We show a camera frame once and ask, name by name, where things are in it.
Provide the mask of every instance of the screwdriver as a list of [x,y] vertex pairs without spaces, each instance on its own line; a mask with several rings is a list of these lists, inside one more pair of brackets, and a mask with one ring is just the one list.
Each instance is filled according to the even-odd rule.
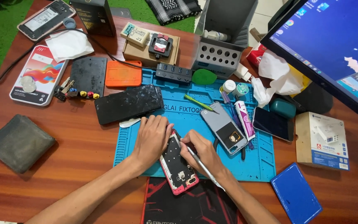
[[219,114],[218,112],[216,112],[215,110],[213,110],[210,106],[206,105],[206,104],[203,104],[197,100],[195,100],[194,98],[192,98],[191,96],[188,96],[187,94],[185,94],[185,98],[190,100],[190,101],[193,101],[195,102],[196,104],[202,106],[203,108],[209,110],[209,111],[212,111],[212,112],[215,112],[216,114]]

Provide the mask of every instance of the person's left hand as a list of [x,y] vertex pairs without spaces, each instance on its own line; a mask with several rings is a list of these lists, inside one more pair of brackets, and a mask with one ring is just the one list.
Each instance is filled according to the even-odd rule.
[[138,137],[132,154],[128,157],[137,167],[139,175],[152,166],[166,149],[173,124],[166,117],[142,117]]

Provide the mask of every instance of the white bottle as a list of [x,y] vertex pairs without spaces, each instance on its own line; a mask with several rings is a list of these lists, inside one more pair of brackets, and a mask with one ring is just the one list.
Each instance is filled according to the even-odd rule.
[[224,34],[224,33],[219,33],[219,32],[213,31],[213,30],[208,32],[206,29],[204,29],[204,32],[202,33],[202,37],[219,40],[219,41],[230,41],[229,35]]

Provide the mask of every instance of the black product box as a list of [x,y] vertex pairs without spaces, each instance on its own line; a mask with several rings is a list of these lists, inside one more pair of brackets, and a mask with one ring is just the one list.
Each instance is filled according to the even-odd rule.
[[107,0],[71,0],[71,4],[89,34],[116,35]]

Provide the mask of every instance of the hand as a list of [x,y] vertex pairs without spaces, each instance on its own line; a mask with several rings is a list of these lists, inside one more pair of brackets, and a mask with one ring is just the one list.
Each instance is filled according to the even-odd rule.
[[206,140],[202,137],[197,131],[190,130],[184,138],[181,139],[181,156],[187,161],[187,163],[200,172],[202,175],[208,177],[204,170],[198,165],[194,160],[193,156],[187,150],[186,143],[191,142],[197,150],[197,155],[206,166],[206,168],[211,172],[211,174],[218,178],[220,174],[226,169],[222,164],[218,154],[216,153],[212,142]]
[[132,154],[128,157],[137,168],[138,175],[152,166],[166,149],[173,124],[166,117],[142,117]]

